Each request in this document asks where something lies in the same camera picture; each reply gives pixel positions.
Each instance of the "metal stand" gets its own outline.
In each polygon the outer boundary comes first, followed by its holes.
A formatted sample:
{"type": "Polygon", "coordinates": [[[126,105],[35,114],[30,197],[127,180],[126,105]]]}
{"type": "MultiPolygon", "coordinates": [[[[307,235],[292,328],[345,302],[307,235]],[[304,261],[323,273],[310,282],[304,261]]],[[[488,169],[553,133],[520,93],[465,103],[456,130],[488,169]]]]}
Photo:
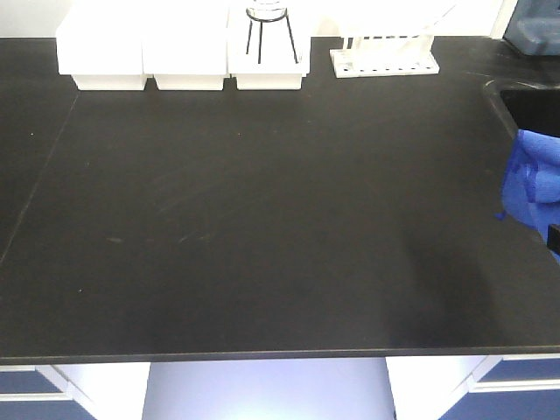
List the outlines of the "metal stand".
{"type": "Polygon", "coordinates": [[[284,9],[281,16],[273,18],[273,19],[263,19],[259,17],[252,16],[249,12],[249,9],[245,10],[247,16],[249,17],[250,21],[248,23],[248,39],[247,39],[247,51],[246,54],[249,54],[249,47],[251,45],[251,33],[253,31],[253,21],[259,23],[259,59],[258,63],[261,64],[261,51],[263,49],[263,24],[269,24],[272,22],[278,22],[279,20],[286,19],[286,23],[288,24],[288,33],[290,34],[290,42],[291,42],[291,50],[294,53],[294,61],[298,64],[298,55],[296,54],[296,45],[294,43],[294,37],[291,32],[291,25],[290,25],[290,17],[288,16],[288,10],[284,9]]]}

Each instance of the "white plastic bin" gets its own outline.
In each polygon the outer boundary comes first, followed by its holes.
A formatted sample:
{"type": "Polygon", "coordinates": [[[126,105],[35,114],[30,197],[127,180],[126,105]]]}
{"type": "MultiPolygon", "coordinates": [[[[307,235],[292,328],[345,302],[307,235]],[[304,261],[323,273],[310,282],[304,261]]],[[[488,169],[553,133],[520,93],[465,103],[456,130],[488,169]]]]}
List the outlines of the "white plastic bin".
{"type": "Polygon", "coordinates": [[[305,10],[287,3],[297,53],[295,62],[286,19],[262,26],[262,59],[258,63],[259,24],[253,23],[249,53],[249,18],[244,2],[232,6],[227,47],[229,72],[240,90],[297,90],[310,71],[311,35],[305,10]]]}
{"type": "Polygon", "coordinates": [[[228,4],[164,0],[146,8],[143,68],[162,90],[222,90],[228,76],[228,4]]]}
{"type": "Polygon", "coordinates": [[[56,31],[59,73],[81,90],[142,90],[139,4],[81,1],[56,31]]]}

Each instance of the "white container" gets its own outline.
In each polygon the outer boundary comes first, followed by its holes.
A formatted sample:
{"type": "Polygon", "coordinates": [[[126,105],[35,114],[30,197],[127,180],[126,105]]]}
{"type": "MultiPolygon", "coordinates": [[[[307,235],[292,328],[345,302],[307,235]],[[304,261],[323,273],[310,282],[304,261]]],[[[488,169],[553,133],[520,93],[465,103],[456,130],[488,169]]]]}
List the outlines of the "white container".
{"type": "Polygon", "coordinates": [[[142,90],[146,82],[137,5],[75,4],[56,31],[59,73],[81,90],[142,90]]]}
{"type": "Polygon", "coordinates": [[[161,90],[222,90],[228,5],[164,0],[144,11],[143,69],[161,90]]]}
{"type": "Polygon", "coordinates": [[[249,22],[243,3],[232,7],[227,44],[228,69],[240,90],[298,90],[310,71],[311,35],[301,7],[287,4],[297,53],[291,48],[286,19],[262,25],[262,59],[258,63],[259,24],[253,22],[247,54],[249,22]]]}
{"type": "Polygon", "coordinates": [[[395,0],[376,3],[369,13],[361,14],[345,8],[339,17],[344,45],[331,50],[336,77],[439,73],[431,55],[433,26],[455,4],[456,0],[436,0],[430,5],[395,0]]]}

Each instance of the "sink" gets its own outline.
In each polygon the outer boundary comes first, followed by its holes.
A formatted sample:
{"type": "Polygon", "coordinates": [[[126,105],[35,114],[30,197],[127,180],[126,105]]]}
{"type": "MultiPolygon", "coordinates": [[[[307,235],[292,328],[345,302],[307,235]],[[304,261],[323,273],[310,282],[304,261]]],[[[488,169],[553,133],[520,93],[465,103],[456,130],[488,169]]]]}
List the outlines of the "sink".
{"type": "Polygon", "coordinates": [[[560,89],[512,89],[500,92],[518,128],[560,137],[560,89]]]}
{"type": "Polygon", "coordinates": [[[512,138],[518,129],[560,137],[560,85],[492,80],[483,91],[512,138]]]}

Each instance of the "blue cabinet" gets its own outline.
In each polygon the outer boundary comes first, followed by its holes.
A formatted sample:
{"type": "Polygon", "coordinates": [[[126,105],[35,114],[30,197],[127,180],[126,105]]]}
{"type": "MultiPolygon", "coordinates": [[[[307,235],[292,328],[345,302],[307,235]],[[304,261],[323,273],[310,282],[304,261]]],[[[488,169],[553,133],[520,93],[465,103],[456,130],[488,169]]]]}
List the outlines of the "blue cabinet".
{"type": "Polygon", "coordinates": [[[558,420],[560,390],[469,393],[441,420],[558,420]]]}
{"type": "Polygon", "coordinates": [[[37,370],[0,372],[0,394],[58,393],[60,389],[37,370]]]}
{"type": "Polygon", "coordinates": [[[76,401],[0,402],[0,420],[95,420],[76,401]]]}
{"type": "Polygon", "coordinates": [[[480,382],[537,381],[558,378],[560,378],[560,359],[505,359],[485,374],[480,382]]]}

